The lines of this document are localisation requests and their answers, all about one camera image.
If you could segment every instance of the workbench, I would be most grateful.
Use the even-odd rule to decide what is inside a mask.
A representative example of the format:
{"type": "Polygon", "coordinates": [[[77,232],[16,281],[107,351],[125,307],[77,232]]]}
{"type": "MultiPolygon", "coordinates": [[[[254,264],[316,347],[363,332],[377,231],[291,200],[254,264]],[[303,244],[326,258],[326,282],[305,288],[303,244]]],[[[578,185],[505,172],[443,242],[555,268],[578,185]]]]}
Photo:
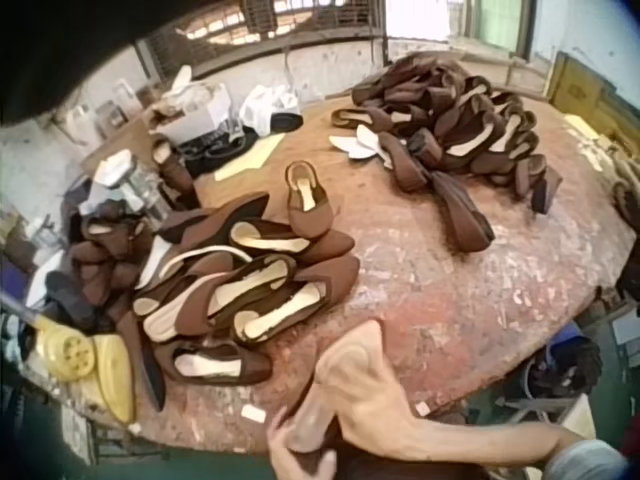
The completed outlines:
{"type": "Polygon", "coordinates": [[[216,388],[167,380],[162,413],[139,383],[132,430],[167,445],[264,452],[265,425],[244,418],[242,408],[251,404],[270,417],[291,405],[318,355],[371,317],[384,321],[386,351],[409,401],[432,411],[504,377],[542,347],[589,304],[596,287],[616,282],[635,235],[579,153],[562,114],[546,103],[524,102],[538,118],[538,152],[564,183],[542,216],[510,190],[466,178],[496,234],[480,253],[457,252],[433,193],[404,194],[378,160],[352,163],[331,146],[329,135],[354,135],[330,122],[334,109],[349,105],[346,97],[305,110],[304,126],[287,134],[259,170],[219,182],[213,175],[199,178],[204,206],[267,190],[265,217],[286,221],[284,170],[294,160],[311,162],[336,212],[334,228],[356,241],[359,280],[342,304],[261,347],[274,361],[267,382],[216,388]]]}

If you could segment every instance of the human hand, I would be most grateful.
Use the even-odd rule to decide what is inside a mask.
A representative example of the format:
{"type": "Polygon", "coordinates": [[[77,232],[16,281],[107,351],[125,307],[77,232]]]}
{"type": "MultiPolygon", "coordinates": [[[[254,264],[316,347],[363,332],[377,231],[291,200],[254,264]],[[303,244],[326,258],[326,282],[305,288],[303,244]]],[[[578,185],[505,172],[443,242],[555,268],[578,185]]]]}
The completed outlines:
{"type": "Polygon", "coordinates": [[[286,445],[291,423],[289,420],[282,423],[285,413],[286,408],[280,410],[271,420],[267,430],[269,458],[278,480],[333,480],[337,466],[336,452],[333,450],[322,456],[315,475],[308,474],[300,467],[286,445]]]}
{"type": "Polygon", "coordinates": [[[418,420],[384,355],[345,357],[316,381],[333,405],[346,441],[374,455],[425,460],[430,422],[418,420]]]}

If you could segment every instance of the sleeve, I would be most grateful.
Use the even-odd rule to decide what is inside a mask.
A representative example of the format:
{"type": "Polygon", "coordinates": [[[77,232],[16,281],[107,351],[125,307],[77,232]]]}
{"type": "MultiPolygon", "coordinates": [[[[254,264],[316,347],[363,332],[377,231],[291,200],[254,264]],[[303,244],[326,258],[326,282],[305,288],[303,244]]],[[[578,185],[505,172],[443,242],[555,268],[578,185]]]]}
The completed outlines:
{"type": "Polygon", "coordinates": [[[626,459],[601,440],[585,440],[556,455],[544,471],[544,480],[616,480],[626,459]]]}

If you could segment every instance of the floor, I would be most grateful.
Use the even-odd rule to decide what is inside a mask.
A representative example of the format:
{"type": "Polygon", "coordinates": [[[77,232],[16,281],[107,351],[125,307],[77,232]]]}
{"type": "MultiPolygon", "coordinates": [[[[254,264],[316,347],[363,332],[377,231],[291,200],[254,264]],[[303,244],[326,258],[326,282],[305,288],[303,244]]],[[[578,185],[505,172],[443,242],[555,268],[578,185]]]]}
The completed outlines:
{"type": "MultiPolygon", "coordinates": [[[[600,345],[604,363],[603,375],[590,396],[598,437],[618,447],[624,430],[635,413],[636,399],[640,399],[640,372],[629,371],[626,367],[625,353],[615,344],[613,331],[608,322],[593,324],[585,329],[585,333],[600,345]]],[[[501,395],[501,389],[502,385],[496,384],[469,399],[469,410],[474,423],[495,424],[509,417],[511,411],[494,405],[495,399],[501,395]]],[[[63,443],[59,423],[59,410],[55,404],[43,405],[29,400],[26,402],[22,428],[16,441],[21,463],[28,466],[30,471],[30,475],[23,478],[274,478],[266,457],[213,454],[182,449],[168,449],[165,460],[103,463],[87,467],[63,443]]]]}

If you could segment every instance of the wall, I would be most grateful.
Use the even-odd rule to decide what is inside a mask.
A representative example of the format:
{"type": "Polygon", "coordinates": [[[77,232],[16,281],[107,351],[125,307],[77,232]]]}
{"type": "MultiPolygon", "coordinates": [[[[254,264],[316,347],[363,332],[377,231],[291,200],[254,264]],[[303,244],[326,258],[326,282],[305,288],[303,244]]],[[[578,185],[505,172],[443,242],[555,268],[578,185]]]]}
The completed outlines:
{"type": "Polygon", "coordinates": [[[539,0],[532,52],[564,51],[607,78],[640,109],[640,25],[614,0],[539,0]]]}

